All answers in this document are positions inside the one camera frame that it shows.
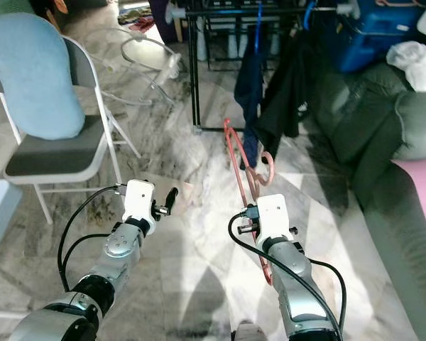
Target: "chair leg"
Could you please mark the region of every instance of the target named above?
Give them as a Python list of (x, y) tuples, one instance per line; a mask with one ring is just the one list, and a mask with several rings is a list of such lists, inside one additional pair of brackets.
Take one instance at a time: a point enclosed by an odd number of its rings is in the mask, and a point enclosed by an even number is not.
[(116, 128), (116, 130), (119, 131), (121, 137), (123, 137), (123, 139), (126, 141), (126, 143), (128, 144), (129, 148), (131, 148), (131, 150), (136, 155), (136, 157), (137, 158), (142, 158), (142, 155), (137, 151), (136, 147), (131, 142), (131, 139), (128, 137), (128, 135), (126, 135), (125, 131), (121, 128), (120, 124), (115, 119), (114, 115), (112, 115), (112, 113), (110, 112), (109, 108), (107, 108), (107, 107), (106, 107), (106, 112), (107, 112), (107, 116), (111, 120), (111, 122), (114, 125), (114, 127)]
[(44, 200), (43, 194), (41, 192), (40, 186), (35, 184), (35, 185), (33, 185), (33, 187), (35, 188), (36, 196), (38, 197), (38, 200), (40, 201), (41, 208), (43, 209), (45, 218), (48, 221), (48, 224), (52, 225), (54, 222), (52, 220), (52, 217), (50, 216), (49, 209), (48, 209), (47, 204), (45, 203), (45, 200)]

